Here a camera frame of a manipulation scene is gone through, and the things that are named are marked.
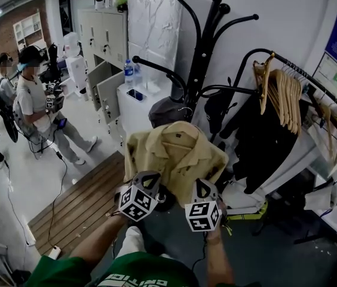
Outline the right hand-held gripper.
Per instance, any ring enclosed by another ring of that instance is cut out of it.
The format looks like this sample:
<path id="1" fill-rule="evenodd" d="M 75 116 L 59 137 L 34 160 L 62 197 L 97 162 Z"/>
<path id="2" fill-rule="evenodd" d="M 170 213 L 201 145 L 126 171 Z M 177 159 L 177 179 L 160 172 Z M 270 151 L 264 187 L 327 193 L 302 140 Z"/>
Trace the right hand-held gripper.
<path id="1" fill-rule="evenodd" d="M 217 199 L 219 192 L 208 180 L 196 179 L 193 184 L 192 202 L 185 205 L 185 216 L 192 232 L 209 232 L 216 229 L 222 216 Z"/>

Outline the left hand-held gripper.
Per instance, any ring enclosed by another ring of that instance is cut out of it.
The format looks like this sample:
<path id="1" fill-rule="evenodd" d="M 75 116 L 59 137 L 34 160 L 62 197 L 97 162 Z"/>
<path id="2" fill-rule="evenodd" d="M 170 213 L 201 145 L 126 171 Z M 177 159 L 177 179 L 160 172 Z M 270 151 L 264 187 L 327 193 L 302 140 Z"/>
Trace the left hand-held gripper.
<path id="1" fill-rule="evenodd" d="M 139 172 L 131 186 L 120 187 L 118 210 L 127 218 L 139 222 L 153 212 L 157 201 L 153 198 L 159 192 L 161 175 L 158 172 Z M 150 196 L 139 188 L 149 188 Z"/>

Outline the beige shirt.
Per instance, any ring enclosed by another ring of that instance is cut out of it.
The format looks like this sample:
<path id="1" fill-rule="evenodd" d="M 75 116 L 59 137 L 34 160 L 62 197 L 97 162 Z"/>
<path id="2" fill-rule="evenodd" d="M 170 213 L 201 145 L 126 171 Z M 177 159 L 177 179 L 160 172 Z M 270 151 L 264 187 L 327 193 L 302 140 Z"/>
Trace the beige shirt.
<path id="1" fill-rule="evenodd" d="M 158 172 L 161 184 L 181 207 L 191 201 L 196 179 L 215 183 L 229 161 L 224 151 L 186 121 L 132 133 L 127 138 L 124 157 L 126 182 L 142 171 Z"/>

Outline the person's right forearm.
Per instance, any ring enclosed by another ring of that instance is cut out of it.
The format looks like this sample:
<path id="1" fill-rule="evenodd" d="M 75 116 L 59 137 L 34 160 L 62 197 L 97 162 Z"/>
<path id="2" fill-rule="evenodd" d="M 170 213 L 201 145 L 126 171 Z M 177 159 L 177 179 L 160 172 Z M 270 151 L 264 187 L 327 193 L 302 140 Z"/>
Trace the person's right forearm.
<path id="1" fill-rule="evenodd" d="M 234 275 L 222 242 L 220 227 L 207 234 L 207 286 L 233 285 Z"/>

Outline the person's white trousers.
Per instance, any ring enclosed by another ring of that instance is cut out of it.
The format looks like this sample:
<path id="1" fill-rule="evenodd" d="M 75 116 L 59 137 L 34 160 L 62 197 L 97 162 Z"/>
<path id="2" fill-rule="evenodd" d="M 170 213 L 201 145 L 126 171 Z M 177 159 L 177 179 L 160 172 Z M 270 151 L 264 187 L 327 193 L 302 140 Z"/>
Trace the person's white trousers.
<path id="1" fill-rule="evenodd" d="M 124 255 L 135 252 L 146 252 L 142 232 L 137 226 L 131 226 L 125 232 L 122 252 Z"/>

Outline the person's green t-shirt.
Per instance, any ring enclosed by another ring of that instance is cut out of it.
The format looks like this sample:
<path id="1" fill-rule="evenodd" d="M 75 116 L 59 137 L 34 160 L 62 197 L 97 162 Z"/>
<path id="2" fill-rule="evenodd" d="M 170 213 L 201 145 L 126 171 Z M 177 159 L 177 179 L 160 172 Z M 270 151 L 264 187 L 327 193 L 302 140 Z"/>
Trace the person's green t-shirt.
<path id="1" fill-rule="evenodd" d="M 80 257 L 53 260 L 42 257 L 25 287 L 200 287 L 183 263 L 146 252 L 115 258 L 97 279 Z"/>

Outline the dark smartphone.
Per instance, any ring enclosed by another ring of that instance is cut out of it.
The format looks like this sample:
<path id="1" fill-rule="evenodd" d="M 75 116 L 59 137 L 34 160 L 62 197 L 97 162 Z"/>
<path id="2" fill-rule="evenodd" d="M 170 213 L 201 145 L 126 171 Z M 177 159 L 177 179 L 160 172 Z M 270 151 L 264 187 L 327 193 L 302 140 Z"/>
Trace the dark smartphone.
<path id="1" fill-rule="evenodd" d="M 126 94 L 130 97 L 132 97 L 133 99 L 135 99 L 136 101 L 139 102 L 143 102 L 146 98 L 146 96 L 144 94 L 142 94 L 141 92 L 131 88 L 130 90 L 128 90 L 126 92 Z"/>

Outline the white table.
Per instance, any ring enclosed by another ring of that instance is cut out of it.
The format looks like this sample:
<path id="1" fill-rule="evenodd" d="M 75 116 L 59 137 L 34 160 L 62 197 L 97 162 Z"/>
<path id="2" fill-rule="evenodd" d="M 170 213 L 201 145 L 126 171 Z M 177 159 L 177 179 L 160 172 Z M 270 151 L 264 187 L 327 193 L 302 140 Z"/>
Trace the white table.
<path id="1" fill-rule="evenodd" d="M 244 153 L 234 173 L 246 172 L 242 180 L 227 185 L 222 198 L 228 207 L 228 214 L 238 219 L 250 219 L 264 206 L 265 196 L 273 193 L 291 178 L 310 168 L 322 178 L 337 180 L 337 130 L 329 135 L 327 128 L 313 123 L 296 140 L 284 160 L 268 143 Z"/>

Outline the white paper bag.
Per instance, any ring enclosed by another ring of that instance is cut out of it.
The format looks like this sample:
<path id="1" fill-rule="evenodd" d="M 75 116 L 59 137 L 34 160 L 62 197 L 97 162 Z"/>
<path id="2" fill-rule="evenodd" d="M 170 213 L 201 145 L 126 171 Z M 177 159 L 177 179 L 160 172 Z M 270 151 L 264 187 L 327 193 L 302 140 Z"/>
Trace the white paper bag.
<path id="1" fill-rule="evenodd" d="M 314 212 L 337 232 L 337 184 L 306 194 L 304 210 Z"/>

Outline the white power adapter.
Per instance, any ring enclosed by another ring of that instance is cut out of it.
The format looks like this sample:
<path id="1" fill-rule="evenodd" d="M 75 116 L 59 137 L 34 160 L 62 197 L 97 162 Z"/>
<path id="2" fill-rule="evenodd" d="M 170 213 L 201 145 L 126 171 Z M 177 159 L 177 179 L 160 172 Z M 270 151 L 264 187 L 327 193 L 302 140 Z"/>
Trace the white power adapter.
<path id="1" fill-rule="evenodd" d="M 48 254 L 48 257 L 57 260 L 61 254 L 61 251 L 62 250 L 58 246 L 53 246 L 50 253 Z"/>

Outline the row of wooden hangers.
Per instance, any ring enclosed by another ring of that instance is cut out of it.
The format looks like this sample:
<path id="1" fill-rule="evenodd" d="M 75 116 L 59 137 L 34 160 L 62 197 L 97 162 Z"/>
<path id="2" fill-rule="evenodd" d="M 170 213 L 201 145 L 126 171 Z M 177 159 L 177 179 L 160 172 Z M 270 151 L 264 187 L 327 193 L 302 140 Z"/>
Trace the row of wooden hangers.
<path id="1" fill-rule="evenodd" d="M 301 84 L 286 74 L 275 69 L 269 73 L 268 96 L 279 117 L 280 125 L 291 133 L 301 135 Z"/>

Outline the grey metal lockers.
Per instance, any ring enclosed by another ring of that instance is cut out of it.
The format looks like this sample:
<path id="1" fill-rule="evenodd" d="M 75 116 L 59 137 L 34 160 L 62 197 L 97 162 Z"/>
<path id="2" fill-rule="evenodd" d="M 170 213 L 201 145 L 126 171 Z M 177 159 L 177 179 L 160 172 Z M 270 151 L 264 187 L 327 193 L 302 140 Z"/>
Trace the grey metal lockers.
<path id="1" fill-rule="evenodd" d="M 79 36 L 87 66 L 88 92 L 107 124 L 120 116 L 117 88 L 128 59 L 127 13 L 115 8 L 78 11 Z"/>

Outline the black metal coat rack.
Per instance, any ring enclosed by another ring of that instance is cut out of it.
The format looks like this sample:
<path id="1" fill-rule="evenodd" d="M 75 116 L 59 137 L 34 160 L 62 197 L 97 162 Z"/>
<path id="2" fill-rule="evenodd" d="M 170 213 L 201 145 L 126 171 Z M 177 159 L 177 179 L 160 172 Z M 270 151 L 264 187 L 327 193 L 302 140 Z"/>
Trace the black metal coat rack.
<path id="1" fill-rule="evenodd" d="M 166 69 L 160 65 L 149 62 L 147 60 L 141 59 L 139 56 L 134 56 L 132 61 L 134 63 L 139 63 L 144 66 L 150 67 L 152 69 L 156 69 L 166 74 L 166 77 L 181 90 L 182 95 L 180 98 L 176 99 L 173 96 L 169 96 L 174 100 L 178 100 L 183 103 L 184 106 L 187 106 L 195 112 L 197 103 L 201 97 L 206 98 L 208 100 L 207 94 L 209 94 L 209 90 L 217 88 L 223 89 L 227 91 L 249 95 L 258 95 L 258 91 L 250 90 L 247 88 L 241 88 L 239 86 L 233 87 L 233 83 L 230 79 L 228 79 L 228 85 L 210 85 L 207 87 L 203 87 L 204 80 L 206 78 L 207 69 L 209 67 L 210 60 L 212 58 L 213 50 L 215 48 L 216 42 L 219 37 L 231 26 L 236 25 L 238 23 L 248 22 L 252 20 L 258 20 L 259 16 L 257 14 L 253 14 L 247 17 L 241 17 L 234 19 L 225 25 L 223 25 L 220 29 L 217 28 L 218 24 L 224 17 L 224 15 L 228 14 L 231 10 L 228 4 L 224 4 L 222 0 L 212 0 L 209 13 L 207 16 L 206 23 L 204 28 L 200 27 L 200 22 L 194 10 L 184 1 L 177 0 L 191 15 L 195 30 L 196 30 L 196 43 L 194 55 L 191 63 L 191 68 L 189 72 L 189 77 L 187 81 L 184 81 L 183 78 L 171 71 Z M 210 141 L 213 142 L 217 134 L 212 134 Z"/>

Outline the white floor plan poster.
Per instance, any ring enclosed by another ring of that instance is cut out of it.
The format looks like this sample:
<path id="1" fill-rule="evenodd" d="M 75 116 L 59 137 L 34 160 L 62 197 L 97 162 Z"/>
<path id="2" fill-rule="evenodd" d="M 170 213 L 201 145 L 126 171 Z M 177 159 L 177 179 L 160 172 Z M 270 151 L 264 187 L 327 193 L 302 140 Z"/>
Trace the white floor plan poster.
<path id="1" fill-rule="evenodd" d="M 313 78 L 337 98 L 337 61 L 324 53 Z"/>

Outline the white wall shelf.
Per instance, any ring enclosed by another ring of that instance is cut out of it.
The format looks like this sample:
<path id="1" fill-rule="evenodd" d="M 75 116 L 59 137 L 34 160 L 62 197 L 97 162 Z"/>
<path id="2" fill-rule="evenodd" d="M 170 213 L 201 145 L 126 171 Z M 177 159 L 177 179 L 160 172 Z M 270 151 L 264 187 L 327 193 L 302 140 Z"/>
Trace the white wall shelf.
<path id="1" fill-rule="evenodd" d="M 13 24 L 13 31 L 18 51 L 30 45 L 36 46 L 39 50 L 47 48 L 40 12 Z"/>

